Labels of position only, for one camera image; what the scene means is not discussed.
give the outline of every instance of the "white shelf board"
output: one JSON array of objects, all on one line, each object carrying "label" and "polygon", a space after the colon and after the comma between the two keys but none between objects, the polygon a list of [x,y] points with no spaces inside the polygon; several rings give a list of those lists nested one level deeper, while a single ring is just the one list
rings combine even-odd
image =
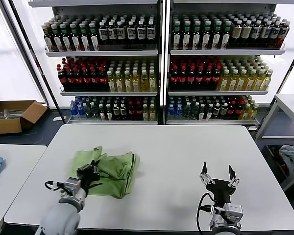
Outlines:
[{"label": "white shelf board", "polygon": [[294,4],[294,0],[173,0],[173,3],[265,3],[265,4]]},{"label": "white shelf board", "polygon": [[65,92],[62,96],[157,96],[157,92]]},{"label": "white shelf board", "polygon": [[220,91],[208,91],[208,92],[168,92],[169,95],[262,95],[267,94],[267,91],[241,91],[241,92],[220,92]]},{"label": "white shelf board", "polygon": [[157,0],[32,0],[31,7],[90,6],[120,4],[156,4]]}]

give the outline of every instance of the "bottle label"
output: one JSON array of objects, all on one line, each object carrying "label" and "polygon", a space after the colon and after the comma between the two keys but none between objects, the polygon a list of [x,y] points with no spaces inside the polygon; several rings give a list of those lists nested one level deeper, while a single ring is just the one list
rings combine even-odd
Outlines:
[{"label": "bottle label", "polygon": [[117,28],[117,35],[119,40],[124,40],[126,35],[125,35],[125,29],[124,28]]},{"label": "bottle label", "polygon": [[53,39],[54,39],[54,41],[55,41],[55,44],[57,45],[58,50],[59,50],[59,51],[63,51],[63,46],[62,46],[62,44],[61,44],[61,40],[60,40],[60,38],[58,38],[58,37],[54,37]]},{"label": "bottle label", "polygon": [[80,44],[77,37],[72,37],[76,51],[81,51]]},{"label": "bottle label", "polygon": [[201,49],[202,50],[206,50],[207,49],[208,42],[209,42],[209,34],[206,34],[206,35],[203,36],[203,39],[202,39],[202,46],[201,46]]},{"label": "bottle label", "polygon": [[131,40],[136,39],[135,28],[127,28],[127,35],[128,35],[128,38]]},{"label": "bottle label", "polygon": [[219,34],[216,34],[213,38],[213,41],[212,41],[212,45],[211,45],[211,49],[212,50],[215,50],[217,49],[218,47],[218,43],[219,43],[219,39],[220,39],[220,35]]},{"label": "bottle label", "polygon": [[254,80],[249,80],[245,91],[251,91],[251,86],[253,85],[253,83],[254,83]]},{"label": "bottle label", "polygon": [[155,27],[147,27],[147,38],[148,39],[155,39],[156,38]]},{"label": "bottle label", "polygon": [[144,121],[148,121],[148,113],[143,113],[143,119]]},{"label": "bottle label", "polygon": [[180,44],[180,35],[175,34],[173,38],[173,50],[178,50]]},{"label": "bottle label", "polygon": [[109,82],[109,87],[110,87],[111,92],[116,92],[116,89],[114,88],[114,82],[113,81]]},{"label": "bottle label", "polygon": [[229,91],[234,91],[235,84],[236,84],[236,80],[232,80],[229,86]]},{"label": "bottle label", "polygon": [[92,43],[94,46],[94,50],[99,50],[99,43],[98,43],[98,38],[96,36],[92,36]]},{"label": "bottle label", "polygon": [[47,44],[49,51],[52,51],[52,43],[51,43],[50,38],[45,38],[45,42]]},{"label": "bottle label", "polygon": [[105,29],[99,29],[99,36],[101,40],[108,40],[109,36],[108,36],[108,30]]},{"label": "bottle label", "polygon": [[126,92],[131,92],[131,82],[125,81]]},{"label": "bottle label", "polygon": [[213,80],[214,82],[219,82],[219,79],[220,79],[220,77],[215,77],[215,76],[212,77],[212,80]]},{"label": "bottle label", "polygon": [[221,49],[226,49],[227,47],[227,43],[229,41],[230,35],[229,34],[225,34],[222,38],[222,43],[221,43]]},{"label": "bottle label", "polygon": [[100,118],[102,121],[104,121],[104,113],[100,113]]},{"label": "bottle label", "polygon": [[88,43],[88,38],[83,36],[82,37],[82,42],[83,42],[83,45],[84,45],[84,49],[85,51],[89,51],[89,43]]},{"label": "bottle label", "polygon": [[108,33],[110,40],[115,40],[117,38],[117,30],[115,28],[109,28]]},{"label": "bottle label", "polygon": [[194,82],[194,80],[195,80],[195,77],[187,77],[188,82]]},{"label": "bottle label", "polygon": [[183,50],[188,49],[188,43],[190,41],[190,36],[188,34],[185,34],[183,37]]},{"label": "bottle label", "polygon": [[64,45],[65,45],[67,51],[72,51],[72,47],[71,47],[69,38],[68,37],[63,37],[63,42],[64,42]]},{"label": "bottle label", "polygon": [[137,28],[137,37],[138,39],[145,39],[146,38],[146,28]]},{"label": "bottle label", "polygon": [[193,50],[196,50],[197,49],[198,42],[199,42],[199,35],[198,34],[195,34],[194,37],[193,37],[193,46],[192,46],[192,49]]}]

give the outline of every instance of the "bottle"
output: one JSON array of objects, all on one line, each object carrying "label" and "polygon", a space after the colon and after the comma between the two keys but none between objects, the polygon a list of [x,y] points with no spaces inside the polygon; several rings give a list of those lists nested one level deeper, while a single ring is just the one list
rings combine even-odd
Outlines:
[{"label": "bottle", "polygon": [[200,21],[195,21],[194,31],[193,31],[193,43],[192,43],[193,50],[196,50],[199,47],[199,39],[200,39]]},{"label": "bottle", "polygon": [[252,91],[259,91],[261,84],[265,80],[264,73],[265,73],[265,70],[258,71],[257,77],[256,77],[253,85],[251,86]]},{"label": "bottle", "polygon": [[222,35],[222,40],[220,40],[221,45],[219,46],[220,49],[226,49],[228,46],[229,38],[230,38],[230,30],[231,30],[231,21],[225,22],[225,28]]},{"label": "bottle", "polygon": [[202,34],[202,42],[201,42],[201,49],[202,50],[206,50],[208,49],[208,44],[209,44],[209,38],[210,38],[210,25],[211,22],[210,21],[206,21],[205,22],[205,29],[204,32]]},{"label": "bottle", "polygon": [[215,50],[218,48],[219,45],[219,40],[220,40],[220,35],[221,35],[221,21],[216,21],[215,23],[215,30],[213,31],[212,35],[211,35],[211,49]]},{"label": "bottle", "polygon": [[254,120],[255,119],[258,107],[259,107],[259,104],[255,103],[254,107],[249,110],[248,116],[246,118],[247,120]]}]

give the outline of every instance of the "cardboard box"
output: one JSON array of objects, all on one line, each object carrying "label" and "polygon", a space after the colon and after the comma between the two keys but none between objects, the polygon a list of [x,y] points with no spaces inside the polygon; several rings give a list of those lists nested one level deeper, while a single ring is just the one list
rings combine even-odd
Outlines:
[{"label": "cardboard box", "polygon": [[19,133],[30,129],[45,113],[47,107],[34,100],[0,101],[0,112],[4,109],[25,112],[20,118],[0,119],[0,134]]}]

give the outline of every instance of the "green towel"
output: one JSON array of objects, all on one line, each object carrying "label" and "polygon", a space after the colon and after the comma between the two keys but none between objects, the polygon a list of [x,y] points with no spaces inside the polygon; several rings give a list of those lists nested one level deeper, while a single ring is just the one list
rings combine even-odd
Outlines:
[{"label": "green towel", "polygon": [[69,176],[76,177],[76,170],[79,167],[89,164],[92,160],[100,160],[98,164],[100,180],[96,183],[102,183],[102,185],[89,189],[88,194],[124,198],[131,193],[135,167],[139,158],[132,152],[120,156],[107,156],[101,152],[102,146],[96,147],[92,151],[75,152]]}]

